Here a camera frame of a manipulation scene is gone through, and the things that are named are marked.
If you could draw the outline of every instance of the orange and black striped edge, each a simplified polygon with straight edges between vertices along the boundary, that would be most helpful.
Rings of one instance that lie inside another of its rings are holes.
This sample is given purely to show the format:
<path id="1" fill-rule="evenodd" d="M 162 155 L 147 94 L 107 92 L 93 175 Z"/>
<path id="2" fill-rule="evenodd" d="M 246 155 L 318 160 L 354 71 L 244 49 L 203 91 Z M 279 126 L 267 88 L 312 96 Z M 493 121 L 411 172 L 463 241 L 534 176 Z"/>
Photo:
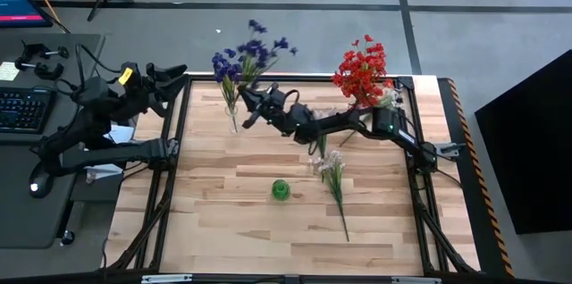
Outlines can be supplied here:
<path id="1" fill-rule="evenodd" d="M 504 245 L 504 240 L 502 239 L 501 230 L 499 227 L 499 223 L 497 221 L 497 217 L 494 213 L 494 209 L 492 208 L 492 200 L 489 195 L 489 191 L 487 190 L 486 184 L 484 182 L 483 172 L 481 170 L 481 165 L 479 164 L 479 159 L 476 155 L 475 145 L 473 144 L 473 139 L 471 138 L 471 133 L 468 129 L 467 120 L 465 119 L 465 113 L 463 112 L 463 107 L 460 103 L 458 98 L 457 88 L 455 87 L 455 82 L 452 79 L 447 79 L 450 85 L 450 92 L 453 96 L 455 105 L 457 106 L 457 113 L 458 118 L 460 119 L 461 126 L 465 133 L 465 139 L 467 142 L 467 148 L 473 160 L 473 168 L 475 169 L 475 174 L 478 178 L 478 182 L 481 187 L 481 192 L 483 193 L 484 203 L 487 205 L 487 210 L 489 217 L 491 218 L 491 225 L 492 229 L 494 230 L 494 235 L 496 236 L 497 242 L 499 244 L 500 255 L 502 260 L 504 261 L 504 267 L 507 271 L 507 274 L 511 277 L 514 277 L 514 272 L 512 271 L 512 266 L 510 265 L 509 261 L 509 254 L 507 253 L 507 248 Z"/>

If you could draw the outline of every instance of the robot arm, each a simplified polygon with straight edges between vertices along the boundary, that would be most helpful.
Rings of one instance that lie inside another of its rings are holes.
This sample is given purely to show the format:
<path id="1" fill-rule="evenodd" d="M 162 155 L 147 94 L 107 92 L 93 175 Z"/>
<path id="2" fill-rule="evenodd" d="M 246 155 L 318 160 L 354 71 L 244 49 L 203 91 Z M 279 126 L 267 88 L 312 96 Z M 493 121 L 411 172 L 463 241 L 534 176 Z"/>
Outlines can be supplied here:
<path id="1" fill-rule="evenodd" d="M 116 145 L 104 135 L 111 130 L 112 121 L 127 121 L 139 113 L 146 113 L 149 107 L 165 117 L 167 111 L 163 103 L 174 100 L 184 87 L 189 79 L 183 75 L 186 70 L 186 65 L 163 70 L 150 63 L 144 77 L 136 63 L 125 63 L 122 75 L 117 79 L 125 88 L 122 96 L 113 92 L 102 78 L 87 79 L 81 84 L 82 88 L 71 94 L 71 99 L 83 106 L 72 122 L 53 135 L 43 137 L 30 149 L 38 155 L 41 171 L 53 178 L 91 165 L 133 161 L 149 163 L 151 169 L 166 169 L 178 152 L 174 141 L 159 138 L 139 144 Z M 89 151 L 71 150 L 79 143 Z"/>
<path id="2" fill-rule="evenodd" d="M 315 120 L 312 112 L 298 102 L 294 102 L 289 112 L 284 112 L 287 97 L 298 91 L 292 90 L 284 94 L 278 89 L 277 83 L 261 91 L 239 87 L 239 93 L 248 111 L 252 113 L 242 125 L 246 129 L 262 116 L 268 124 L 278 129 L 283 137 L 294 134 L 294 141 L 301 145 L 314 142 L 322 135 L 352 129 L 366 138 L 390 140 L 407 150 L 415 157 L 416 167 L 420 171 L 434 172 L 437 169 L 435 146 L 429 142 L 420 143 L 407 133 L 405 127 L 401 126 L 400 114 L 397 111 L 376 107 L 352 108 L 344 113 Z M 371 130 L 359 119 L 365 113 L 371 113 L 373 116 Z"/>

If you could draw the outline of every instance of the wooden table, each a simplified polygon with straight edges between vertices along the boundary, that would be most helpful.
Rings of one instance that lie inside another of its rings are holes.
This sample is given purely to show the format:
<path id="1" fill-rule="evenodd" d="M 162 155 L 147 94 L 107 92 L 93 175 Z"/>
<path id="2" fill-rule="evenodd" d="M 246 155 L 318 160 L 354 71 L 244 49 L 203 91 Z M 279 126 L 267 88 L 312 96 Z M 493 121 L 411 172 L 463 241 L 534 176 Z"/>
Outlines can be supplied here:
<path id="1" fill-rule="evenodd" d="M 437 79 L 415 76 L 414 82 L 425 140 L 450 141 Z M 310 109 L 347 109 L 349 100 L 332 84 L 280 84 L 282 91 L 292 88 Z M 347 242 L 328 187 L 308 167 L 307 147 L 262 120 L 232 135 L 224 106 L 214 82 L 193 82 L 161 272 L 423 274 L 401 148 L 358 134 L 339 147 L 349 131 L 328 136 L 328 149 L 342 151 L 347 164 L 342 180 Z M 246 118 L 240 103 L 240 122 Z M 153 113 L 142 115 L 136 139 L 158 138 L 162 124 Z M 439 166 L 458 177 L 455 163 L 440 160 Z M 144 171 L 122 184 L 106 247 L 109 263 L 141 227 L 150 176 Z M 271 198 L 277 179 L 290 183 L 285 203 Z M 433 174 L 433 186 L 443 232 L 479 269 L 462 190 L 439 173 Z M 147 256 L 154 238 L 152 233 Z M 433 237 L 428 241 L 437 265 Z"/>

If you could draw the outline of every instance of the red flower bouquet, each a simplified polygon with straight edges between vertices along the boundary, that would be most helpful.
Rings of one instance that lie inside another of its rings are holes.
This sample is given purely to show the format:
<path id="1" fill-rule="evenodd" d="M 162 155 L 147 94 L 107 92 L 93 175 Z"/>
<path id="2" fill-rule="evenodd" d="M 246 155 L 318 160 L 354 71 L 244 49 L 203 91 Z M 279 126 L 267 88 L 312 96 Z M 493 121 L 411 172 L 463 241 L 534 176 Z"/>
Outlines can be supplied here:
<path id="1" fill-rule="evenodd" d="M 356 98 L 355 106 L 375 106 L 383 96 L 383 90 L 375 82 L 384 77 L 385 52 L 381 43 L 372 43 L 374 40 L 365 35 L 365 52 L 350 50 L 343 55 L 344 61 L 340 64 L 340 71 L 336 72 L 332 81 L 346 97 Z M 359 40 L 352 45 L 358 49 Z M 384 83 L 387 88 L 392 88 L 391 81 Z"/>

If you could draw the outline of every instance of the green ball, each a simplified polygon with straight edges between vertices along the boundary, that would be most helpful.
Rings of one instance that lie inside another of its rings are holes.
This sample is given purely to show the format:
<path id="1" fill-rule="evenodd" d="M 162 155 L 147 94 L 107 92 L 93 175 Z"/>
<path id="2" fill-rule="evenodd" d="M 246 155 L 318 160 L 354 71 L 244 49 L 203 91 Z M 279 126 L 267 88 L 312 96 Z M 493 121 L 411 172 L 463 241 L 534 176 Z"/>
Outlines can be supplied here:
<path id="1" fill-rule="evenodd" d="M 284 180 L 277 180 L 272 184 L 272 196 L 278 201 L 284 201 L 290 197 L 290 185 Z"/>

